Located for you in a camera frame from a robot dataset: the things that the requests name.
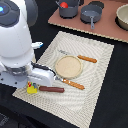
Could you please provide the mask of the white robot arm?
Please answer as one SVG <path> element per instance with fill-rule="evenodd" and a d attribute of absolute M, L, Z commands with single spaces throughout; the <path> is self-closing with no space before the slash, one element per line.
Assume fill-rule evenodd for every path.
<path fill-rule="evenodd" d="M 38 17 L 35 0 L 0 0 L 0 83 L 16 88 L 28 81 L 51 87 L 54 72 L 32 62 L 29 27 Z"/>

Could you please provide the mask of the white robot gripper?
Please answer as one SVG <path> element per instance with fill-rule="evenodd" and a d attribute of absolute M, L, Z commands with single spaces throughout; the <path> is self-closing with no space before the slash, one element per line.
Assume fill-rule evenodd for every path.
<path fill-rule="evenodd" d="M 0 83 L 23 88 L 27 82 L 51 87 L 54 81 L 55 72 L 47 66 L 37 63 L 29 63 L 19 68 L 10 68 L 0 62 Z"/>

